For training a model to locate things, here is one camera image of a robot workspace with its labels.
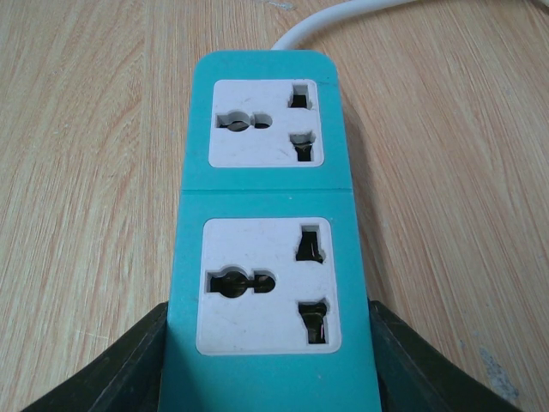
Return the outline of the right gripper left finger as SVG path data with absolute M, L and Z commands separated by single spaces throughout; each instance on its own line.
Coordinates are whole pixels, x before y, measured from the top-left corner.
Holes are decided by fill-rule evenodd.
M 168 304 L 158 304 L 95 360 L 26 411 L 156 411 Z

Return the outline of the teal power strip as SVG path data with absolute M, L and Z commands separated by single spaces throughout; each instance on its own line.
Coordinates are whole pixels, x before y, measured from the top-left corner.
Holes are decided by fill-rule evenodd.
M 340 85 L 316 51 L 195 68 L 161 411 L 378 411 Z

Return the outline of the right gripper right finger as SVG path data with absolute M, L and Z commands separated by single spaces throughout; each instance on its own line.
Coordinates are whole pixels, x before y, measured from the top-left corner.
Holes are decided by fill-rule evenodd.
M 378 300 L 369 302 L 383 411 L 517 411 Z

